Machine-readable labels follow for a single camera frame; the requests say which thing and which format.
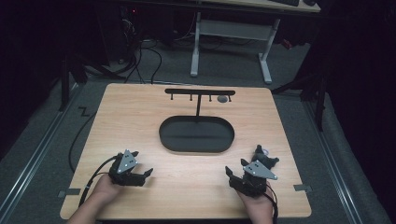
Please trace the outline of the black keyboard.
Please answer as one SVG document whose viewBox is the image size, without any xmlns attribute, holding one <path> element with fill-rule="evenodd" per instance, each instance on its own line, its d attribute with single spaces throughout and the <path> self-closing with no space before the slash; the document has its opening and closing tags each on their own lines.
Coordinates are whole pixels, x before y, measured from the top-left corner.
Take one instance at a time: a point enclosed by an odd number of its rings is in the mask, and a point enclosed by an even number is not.
<svg viewBox="0 0 396 224">
<path fill-rule="evenodd" d="M 268 1 L 291 6 L 291 7 L 297 7 L 299 6 L 300 3 L 299 0 L 268 0 Z"/>
</svg>

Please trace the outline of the black metal stand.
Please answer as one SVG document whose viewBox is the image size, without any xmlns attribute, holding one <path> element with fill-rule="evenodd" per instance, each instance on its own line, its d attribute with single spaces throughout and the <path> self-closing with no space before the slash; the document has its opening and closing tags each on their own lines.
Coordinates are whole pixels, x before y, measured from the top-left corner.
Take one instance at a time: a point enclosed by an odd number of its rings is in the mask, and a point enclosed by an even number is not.
<svg viewBox="0 0 396 224">
<path fill-rule="evenodd" d="M 302 101 L 316 102 L 316 107 L 314 109 L 314 122 L 318 130 L 322 132 L 328 78 L 329 74 L 326 72 L 297 77 L 293 81 L 272 90 L 272 94 L 280 94 L 287 90 L 301 90 L 300 99 Z"/>
<path fill-rule="evenodd" d="M 66 110 L 71 98 L 69 76 L 72 76 L 77 84 L 85 84 L 88 81 L 88 77 L 85 72 L 86 65 L 92 67 L 94 70 L 98 71 L 101 75 L 105 75 L 106 77 L 122 79 L 122 77 L 116 72 L 112 72 L 104 68 L 99 63 L 89 60 L 80 54 L 66 53 L 64 55 L 64 59 L 62 60 L 61 69 L 61 111 Z"/>
</svg>

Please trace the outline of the black computer tower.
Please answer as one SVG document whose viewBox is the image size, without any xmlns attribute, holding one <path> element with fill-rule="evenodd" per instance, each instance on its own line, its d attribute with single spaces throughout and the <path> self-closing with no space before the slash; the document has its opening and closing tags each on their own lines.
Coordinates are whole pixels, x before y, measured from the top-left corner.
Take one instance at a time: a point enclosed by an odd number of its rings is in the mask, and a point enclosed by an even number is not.
<svg viewBox="0 0 396 224">
<path fill-rule="evenodd" d="M 107 58 L 112 63 L 129 62 L 139 42 L 139 32 L 136 28 L 133 10 L 130 7 L 115 4 L 102 4 L 96 9 Z"/>
</svg>

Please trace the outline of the white-legged desk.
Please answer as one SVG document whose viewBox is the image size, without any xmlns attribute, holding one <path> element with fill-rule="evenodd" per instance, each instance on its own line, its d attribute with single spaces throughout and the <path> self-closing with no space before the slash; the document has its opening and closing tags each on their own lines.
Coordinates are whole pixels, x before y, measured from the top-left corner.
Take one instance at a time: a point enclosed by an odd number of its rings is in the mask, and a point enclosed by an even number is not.
<svg viewBox="0 0 396 224">
<path fill-rule="evenodd" d="M 264 41 L 266 46 L 258 54 L 263 80 L 272 83 L 267 57 L 276 37 L 277 29 L 284 17 L 292 16 L 302 19 L 305 16 L 317 16 L 321 8 L 316 3 L 313 7 L 299 0 L 299 6 L 291 7 L 268 0 L 125 0 L 143 7 L 170 7 L 171 9 L 190 9 L 196 12 L 194 47 L 191 57 L 192 77 L 199 74 L 200 39 L 202 35 L 230 37 Z M 269 24 L 247 21 L 226 21 L 226 19 L 203 19 L 203 13 L 241 14 L 249 16 L 271 17 Z"/>
</svg>

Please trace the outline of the person's right hand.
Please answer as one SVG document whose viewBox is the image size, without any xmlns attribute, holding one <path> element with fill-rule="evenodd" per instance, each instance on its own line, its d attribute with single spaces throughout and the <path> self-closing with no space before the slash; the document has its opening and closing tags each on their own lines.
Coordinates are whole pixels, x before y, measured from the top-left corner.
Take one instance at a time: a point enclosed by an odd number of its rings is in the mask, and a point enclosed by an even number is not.
<svg viewBox="0 0 396 224">
<path fill-rule="evenodd" d="M 254 217 L 271 217 L 274 212 L 272 200 L 274 199 L 271 190 L 266 189 L 265 194 L 256 198 L 248 197 L 247 195 L 237 191 L 237 195 L 242 200 L 247 214 L 250 218 Z"/>
</svg>

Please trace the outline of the black hook rack with tray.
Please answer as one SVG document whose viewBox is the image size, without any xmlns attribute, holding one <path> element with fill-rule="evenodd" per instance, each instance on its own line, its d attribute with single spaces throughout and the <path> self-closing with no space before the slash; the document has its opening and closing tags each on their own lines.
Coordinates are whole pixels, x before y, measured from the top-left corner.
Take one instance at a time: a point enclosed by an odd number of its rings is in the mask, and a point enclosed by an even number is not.
<svg viewBox="0 0 396 224">
<path fill-rule="evenodd" d="M 175 94 L 197 96 L 196 112 L 193 116 L 172 116 L 163 121 L 159 128 L 161 143 L 174 152 L 221 153 L 227 150 L 234 140 L 233 125 L 221 117 L 202 116 L 202 97 L 212 101 L 213 96 L 224 97 L 231 102 L 235 91 L 165 89 L 174 99 Z"/>
</svg>

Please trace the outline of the black plush keychain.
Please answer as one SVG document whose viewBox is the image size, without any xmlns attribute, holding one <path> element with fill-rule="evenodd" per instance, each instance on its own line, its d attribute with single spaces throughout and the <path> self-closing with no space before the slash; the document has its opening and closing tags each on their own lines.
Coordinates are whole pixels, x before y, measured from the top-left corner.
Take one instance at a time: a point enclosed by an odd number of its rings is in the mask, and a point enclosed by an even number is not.
<svg viewBox="0 0 396 224">
<path fill-rule="evenodd" d="M 256 146 L 251 160 L 259 161 L 269 170 L 275 167 L 279 162 L 279 158 L 269 158 L 266 150 L 261 145 Z"/>
</svg>

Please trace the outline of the person's left hand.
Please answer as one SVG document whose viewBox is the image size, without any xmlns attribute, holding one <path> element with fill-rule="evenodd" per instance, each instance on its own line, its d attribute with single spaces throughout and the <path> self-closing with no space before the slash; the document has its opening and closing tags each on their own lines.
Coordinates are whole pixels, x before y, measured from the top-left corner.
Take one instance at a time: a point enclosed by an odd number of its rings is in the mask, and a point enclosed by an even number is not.
<svg viewBox="0 0 396 224">
<path fill-rule="evenodd" d="M 94 199 L 99 204 L 108 204 L 112 202 L 123 190 L 123 186 L 114 184 L 109 175 L 102 175 L 97 181 L 91 199 Z"/>
</svg>

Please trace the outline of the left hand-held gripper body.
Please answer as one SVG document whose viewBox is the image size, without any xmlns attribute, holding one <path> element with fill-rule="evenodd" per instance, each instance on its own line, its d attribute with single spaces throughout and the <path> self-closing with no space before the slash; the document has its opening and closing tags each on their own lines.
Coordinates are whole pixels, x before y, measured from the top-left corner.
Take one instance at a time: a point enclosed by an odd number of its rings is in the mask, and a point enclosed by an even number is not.
<svg viewBox="0 0 396 224">
<path fill-rule="evenodd" d="M 139 181 L 139 174 L 132 173 L 138 162 L 131 153 L 129 149 L 126 149 L 123 153 L 119 153 L 112 163 L 108 175 L 114 184 L 142 187 L 146 181 Z"/>
</svg>

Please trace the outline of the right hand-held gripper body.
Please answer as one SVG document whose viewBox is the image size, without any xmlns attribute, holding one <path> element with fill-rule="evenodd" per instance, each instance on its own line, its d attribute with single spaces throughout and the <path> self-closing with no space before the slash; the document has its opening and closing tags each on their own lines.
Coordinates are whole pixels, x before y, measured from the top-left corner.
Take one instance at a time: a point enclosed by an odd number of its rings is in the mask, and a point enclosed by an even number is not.
<svg viewBox="0 0 396 224">
<path fill-rule="evenodd" d="M 229 181 L 229 186 L 248 197 L 263 195 L 267 189 L 267 180 L 277 180 L 277 175 L 259 161 L 251 161 L 248 166 L 242 167 L 244 175 L 235 181 Z"/>
</svg>

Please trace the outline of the metal floor rail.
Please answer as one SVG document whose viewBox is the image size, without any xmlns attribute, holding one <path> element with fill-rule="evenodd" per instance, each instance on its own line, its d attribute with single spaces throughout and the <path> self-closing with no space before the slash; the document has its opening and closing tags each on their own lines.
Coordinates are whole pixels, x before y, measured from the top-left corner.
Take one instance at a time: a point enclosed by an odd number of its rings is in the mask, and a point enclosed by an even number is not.
<svg viewBox="0 0 396 224">
<path fill-rule="evenodd" d="M 30 118 L 28 125 L 0 161 L 0 224 L 6 224 L 36 170 L 47 155 L 70 105 L 78 97 L 83 84 L 73 84 L 69 100 L 57 101 L 61 87 L 56 87 L 46 102 Z"/>
<path fill-rule="evenodd" d="M 314 107 L 311 103 L 302 102 L 302 105 L 306 115 L 308 116 L 310 124 L 313 127 L 318 138 L 320 148 L 323 154 L 323 159 L 327 166 L 338 198 L 344 208 L 349 224 L 363 224 L 360 212 L 353 200 L 346 181 L 342 177 L 339 166 L 337 165 L 336 160 L 332 154 L 327 138 L 324 132 L 322 132 L 316 124 Z"/>
</svg>

